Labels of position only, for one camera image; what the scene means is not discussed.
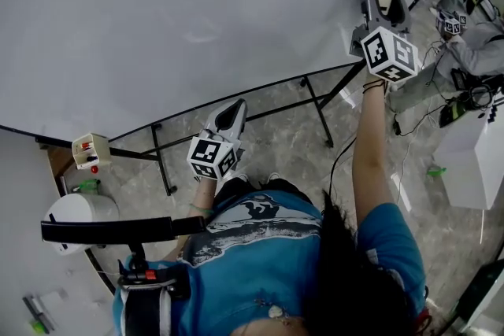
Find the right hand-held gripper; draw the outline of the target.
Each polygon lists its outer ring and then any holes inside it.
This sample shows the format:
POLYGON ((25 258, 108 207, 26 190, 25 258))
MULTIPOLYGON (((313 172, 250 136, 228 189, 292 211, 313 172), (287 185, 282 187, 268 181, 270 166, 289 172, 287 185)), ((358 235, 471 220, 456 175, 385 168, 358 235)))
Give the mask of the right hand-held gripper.
POLYGON ((401 33, 411 29, 406 0, 391 0, 389 20, 381 12, 379 0, 361 0, 365 25, 355 28, 350 53, 365 59, 369 73, 389 83, 403 83, 418 73, 418 49, 401 33))

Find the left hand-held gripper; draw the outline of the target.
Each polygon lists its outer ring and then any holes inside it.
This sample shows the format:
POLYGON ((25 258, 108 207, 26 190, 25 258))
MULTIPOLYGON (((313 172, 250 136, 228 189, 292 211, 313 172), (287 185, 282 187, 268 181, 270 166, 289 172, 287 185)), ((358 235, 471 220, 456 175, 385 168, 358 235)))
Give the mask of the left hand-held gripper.
POLYGON ((221 181, 236 170, 243 153, 240 135, 247 105, 240 98, 212 111, 205 129, 191 140, 187 163, 197 179, 221 181), (217 133, 226 133, 226 137, 217 133))

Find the person's left forearm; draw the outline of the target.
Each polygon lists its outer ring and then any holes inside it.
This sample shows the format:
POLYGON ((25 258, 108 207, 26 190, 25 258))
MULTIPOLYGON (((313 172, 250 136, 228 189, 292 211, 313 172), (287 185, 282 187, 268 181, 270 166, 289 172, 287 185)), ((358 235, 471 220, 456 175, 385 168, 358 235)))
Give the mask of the person's left forearm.
POLYGON ((213 179, 201 178, 195 193, 195 198, 189 205, 187 216, 208 217, 213 213, 213 202, 217 182, 213 179))

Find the person's right forearm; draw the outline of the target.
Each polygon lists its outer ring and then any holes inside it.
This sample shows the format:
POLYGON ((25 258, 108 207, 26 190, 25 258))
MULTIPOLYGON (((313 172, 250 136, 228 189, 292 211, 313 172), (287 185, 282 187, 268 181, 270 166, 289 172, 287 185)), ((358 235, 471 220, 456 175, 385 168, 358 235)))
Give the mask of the person's right forearm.
POLYGON ((367 76, 352 161, 357 225, 361 225, 374 208, 391 201, 385 175, 384 93, 385 82, 375 76, 367 76))

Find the person's black trousers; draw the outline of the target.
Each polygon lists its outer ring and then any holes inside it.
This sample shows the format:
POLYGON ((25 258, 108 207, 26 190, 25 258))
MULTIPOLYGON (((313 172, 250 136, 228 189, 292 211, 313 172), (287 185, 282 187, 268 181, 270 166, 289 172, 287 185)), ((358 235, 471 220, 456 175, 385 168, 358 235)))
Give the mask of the person's black trousers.
POLYGON ((286 179, 280 178, 270 182, 267 181, 266 183, 260 183, 259 187, 257 188, 253 186, 250 181, 243 182, 239 177, 235 177, 225 182, 221 189, 217 192, 214 198, 213 206, 217 207, 219 204, 227 200, 236 200, 237 198, 243 197, 253 192, 267 190, 278 190, 289 194, 294 194, 296 197, 301 198, 309 204, 312 204, 312 201, 308 196, 306 196, 294 184, 288 182, 286 179))

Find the black green office chair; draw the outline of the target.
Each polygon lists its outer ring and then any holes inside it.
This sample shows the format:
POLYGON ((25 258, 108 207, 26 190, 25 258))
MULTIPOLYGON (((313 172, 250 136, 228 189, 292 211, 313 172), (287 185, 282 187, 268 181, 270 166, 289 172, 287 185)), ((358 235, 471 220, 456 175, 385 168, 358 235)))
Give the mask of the black green office chair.
POLYGON ((439 127, 442 128, 452 124, 461 118, 466 112, 466 102, 460 100, 448 102, 440 111, 438 121, 439 127))

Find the white marker holder box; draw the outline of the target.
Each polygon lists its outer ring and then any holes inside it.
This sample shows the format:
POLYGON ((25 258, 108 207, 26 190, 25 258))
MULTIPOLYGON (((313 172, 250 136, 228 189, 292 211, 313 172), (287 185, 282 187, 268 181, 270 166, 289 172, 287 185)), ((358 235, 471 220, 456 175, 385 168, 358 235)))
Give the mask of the white marker holder box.
POLYGON ((79 170, 91 169, 93 166, 104 166, 112 162, 108 138, 93 133, 81 136, 72 142, 72 155, 76 168, 79 170), (93 145, 90 149, 83 150, 81 144, 84 142, 92 142, 93 145), (87 157, 89 156, 96 156, 98 159, 88 162, 87 157))

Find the person's blue printed t-shirt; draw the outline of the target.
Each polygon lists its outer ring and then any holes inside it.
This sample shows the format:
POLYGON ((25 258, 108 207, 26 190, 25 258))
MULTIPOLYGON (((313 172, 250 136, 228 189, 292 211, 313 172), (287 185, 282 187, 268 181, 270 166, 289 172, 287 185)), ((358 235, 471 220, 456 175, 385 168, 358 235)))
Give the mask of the person's blue printed t-shirt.
POLYGON ((352 231, 334 206, 257 191, 219 204, 174 261, 148 264, 187 268, 191 296, 172 301, 172 336, 229 336, 292 317, 324 336, 410 336, 424 309, 420 251, 392 203, 352 231))

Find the white rounded appliance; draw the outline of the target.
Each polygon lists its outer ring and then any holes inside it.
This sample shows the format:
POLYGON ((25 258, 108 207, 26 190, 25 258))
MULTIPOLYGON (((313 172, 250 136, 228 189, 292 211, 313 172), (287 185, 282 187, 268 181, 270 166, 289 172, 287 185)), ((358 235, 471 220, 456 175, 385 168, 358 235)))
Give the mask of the white rounded appliance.
POLYGON ((49 208, 44 221, 101 222, 118 221, 120 212, 112 198, 98 194, 67 194, 49 208))

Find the white cabinet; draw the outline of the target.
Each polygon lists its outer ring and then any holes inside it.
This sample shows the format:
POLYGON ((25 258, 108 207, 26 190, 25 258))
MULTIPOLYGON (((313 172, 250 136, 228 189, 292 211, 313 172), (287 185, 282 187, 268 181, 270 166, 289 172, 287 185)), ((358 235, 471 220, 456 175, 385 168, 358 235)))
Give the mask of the white cabinet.
POLYGON ((490 112, 466 113, 447 127, 432 154, 450 205, 489 210, 504 180, 504 110, 489 122, 490 112))

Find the wooden platform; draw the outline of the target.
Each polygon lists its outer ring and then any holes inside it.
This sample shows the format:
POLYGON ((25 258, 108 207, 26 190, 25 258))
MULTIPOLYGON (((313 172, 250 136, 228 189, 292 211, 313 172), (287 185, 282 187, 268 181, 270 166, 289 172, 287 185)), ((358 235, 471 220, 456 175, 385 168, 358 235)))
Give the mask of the wooden platform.
POLYGON ((47 148, 50 169, 55 179, 63 176, 75 164, 72 151, 67 148, 49 146, 47 148))

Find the black clamp with red button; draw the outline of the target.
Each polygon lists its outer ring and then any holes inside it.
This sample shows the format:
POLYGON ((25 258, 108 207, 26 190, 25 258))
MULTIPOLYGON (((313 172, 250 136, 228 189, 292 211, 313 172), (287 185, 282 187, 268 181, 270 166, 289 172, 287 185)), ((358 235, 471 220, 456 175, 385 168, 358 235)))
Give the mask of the black clamp with red button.
POLYGON ((131 259, 123 265, 119 260, 118 285, 126 291, 166 290, 176 300, 191 296, 190 278, 187 268, 175 264, 168 268, 152 269, 146 260, 142 244, 129 244, 131 259))

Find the dark green white-framed panel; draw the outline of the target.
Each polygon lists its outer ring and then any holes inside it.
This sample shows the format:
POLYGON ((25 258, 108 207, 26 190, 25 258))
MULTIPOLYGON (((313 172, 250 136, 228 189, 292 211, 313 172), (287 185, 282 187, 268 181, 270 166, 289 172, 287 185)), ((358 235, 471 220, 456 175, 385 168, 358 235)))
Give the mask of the dark green white-framed panel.
POLYGON ((457 335, 464 334, 504 286, 504 258, 483 265, 462 293, 455 307, 460 319, 457 335))

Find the black curved mount bar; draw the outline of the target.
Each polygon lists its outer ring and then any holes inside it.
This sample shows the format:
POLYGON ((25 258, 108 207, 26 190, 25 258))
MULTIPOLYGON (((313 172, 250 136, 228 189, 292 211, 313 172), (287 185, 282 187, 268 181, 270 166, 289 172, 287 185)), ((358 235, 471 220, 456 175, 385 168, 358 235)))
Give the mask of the black curved mount bar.
POLYGON ((169 216, 111 222, 40 223, 46 242, 83 245, 128 245, 172 241, 206 229, 206 219, 192 216, 174 220, 169 216))

